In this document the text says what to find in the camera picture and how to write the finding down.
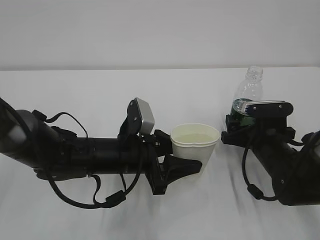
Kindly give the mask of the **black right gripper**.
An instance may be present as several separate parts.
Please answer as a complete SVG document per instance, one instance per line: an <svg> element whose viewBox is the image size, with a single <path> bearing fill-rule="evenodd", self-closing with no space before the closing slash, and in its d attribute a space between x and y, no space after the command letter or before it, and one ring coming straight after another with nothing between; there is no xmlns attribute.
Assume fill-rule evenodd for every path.
<svg viewBox="0 0 320 240"><path fill-rule="evenodd" d="M295 130L287 125L287 117L251 117L243 114L228 114L225 119L227 131L221 133L224 145L245 145L245 150L263 140L290 143L295 138ZM235 132L248 127L245 133Z"/></svg>

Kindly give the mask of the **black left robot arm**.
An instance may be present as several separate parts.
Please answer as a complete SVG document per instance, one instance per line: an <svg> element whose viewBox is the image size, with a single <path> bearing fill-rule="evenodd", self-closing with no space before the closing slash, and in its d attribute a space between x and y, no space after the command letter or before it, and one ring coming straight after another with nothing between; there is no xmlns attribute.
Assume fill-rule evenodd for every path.
<svg viewBox="0 0 320 240"><path fill-rule="evenodd" d="M145 175L154 195L172 182L200 172L202 163L173 156L170 136L154 129L149 104L134 98L116 138L79 137L54 126L34 110L11 110L0 104L0 152L34 170L39 179L55 181L92 175Z"/></svg>

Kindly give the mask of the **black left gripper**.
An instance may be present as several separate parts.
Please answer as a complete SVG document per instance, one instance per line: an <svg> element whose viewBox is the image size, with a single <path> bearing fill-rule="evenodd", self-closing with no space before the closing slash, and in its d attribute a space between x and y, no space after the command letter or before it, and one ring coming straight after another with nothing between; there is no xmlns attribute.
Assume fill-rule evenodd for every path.
<svg viewBox="0 0 320 240"><path fill-rule="evenodd" d="M147 178L153 195L164 195L167 186L181 178L198 174L202 162L172 156L171 136L156 129L153 134L140 134L143 146L142 170Z"/></svg>

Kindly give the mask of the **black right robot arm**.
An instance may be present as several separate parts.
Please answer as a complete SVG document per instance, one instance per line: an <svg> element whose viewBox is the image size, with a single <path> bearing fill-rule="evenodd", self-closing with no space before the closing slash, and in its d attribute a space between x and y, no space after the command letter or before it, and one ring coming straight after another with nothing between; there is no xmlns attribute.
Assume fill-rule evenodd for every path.
<svg viewBox="0 0 320 240"><path fill-rule="evenodd" d="M241 125L233 115L226 115L227 130L222 132L225 145L242 147L241 170L247 191L257 200L279 201L285 206L307 206L320 203L320 133L306 134L294 141L295 130L286 117L256 118ZM271 178L273 196L264 195L248 178L246 163L252 151Z"/></svg>

